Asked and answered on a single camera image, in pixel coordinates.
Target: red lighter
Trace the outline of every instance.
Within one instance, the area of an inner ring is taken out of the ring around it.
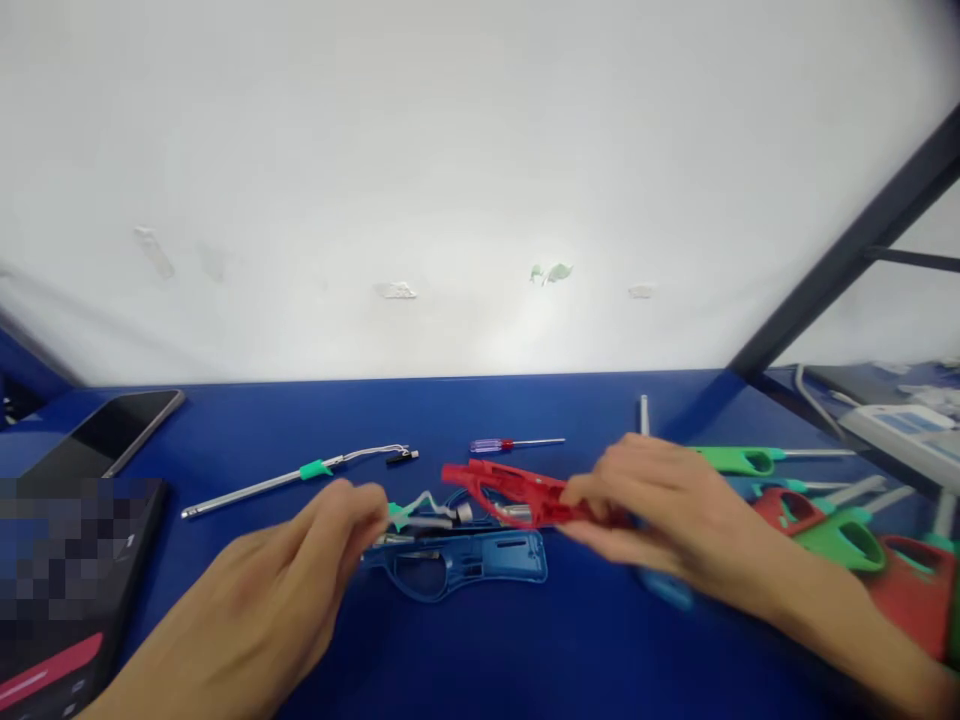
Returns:
[[[836,511],[840,503],[848,502],[881,487],[883,487],[883,478],[880,475],[871,475],[849,487],[815,500],[808,500],[800,493],[787,488],[769,488],[753,504],[753,509],[771,527],[788,537],[793,537],[822,522],[827,515]]]
[[[571,520],[594,519],[586,503],[570,507],[560,502],[565,482],[526,470],[486,460],[471,460],[469,465],[444,465],[441,478],[445,483],[465,488],[484,510],[516,528],[530,530]],[[484,494],[484,488],[514,503],[528,505],[530,520],[520,520],[501,512]]]
[[[957,560],[950,534],[956,497],[944,490],[933,532],[920,542],[899,535],[880,538],[887,556],[882,573],[865,578],[873,602],[887,619],[936,660],[946,656],[950,599]]]

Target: phone screen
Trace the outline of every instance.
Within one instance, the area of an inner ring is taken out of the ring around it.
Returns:
[[[165,490],[0,480],[0,720],[72,717],[109,681]]]
[[[103,477],[134,446],[158,416],[183,398],[179,390],[122,395],[107,402],[23,476]]]

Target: hand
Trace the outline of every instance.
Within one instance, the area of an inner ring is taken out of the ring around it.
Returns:
[[[563,502],[586,501],[598,522],[559,529],[618,563],[675,575],[770,622],[860,682],[896,717],[953,718],[951,673],[876,609],[860,581],[767,525],[698,453],[627,435]],[[649,529],[624,529],[626,510]]]
[[[642,435],[607,449],[562,501],[586,500],[600,522],[562,532],[618,563],[668,572],[744,612],[776,622],[796,603],[869,602],[859,581],[776,532],[693,450]],[[650,528],[624,529],[618,510]]]
[[[386,527],[383,488],[341,479],[290,522],[233,541],[85,720],[271,717],[326,652],[360,555]]]

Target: white wall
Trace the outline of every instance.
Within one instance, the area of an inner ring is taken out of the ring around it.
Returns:
[[[960,257],[960,183],[915,222],[897,250]],[[916,362],[960,356],[960,276],[875,263],[777,360]]]
[[[92,384],[720,366],[960,100],[958,27],[934,0],[0,0],[0,306]],[[372,290],[398,280],[419,297]]]

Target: white device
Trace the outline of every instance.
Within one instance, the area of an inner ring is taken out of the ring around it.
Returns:
[[[960,493],[960,430],[923,405],[861,405],[840,424],[953,493]]]

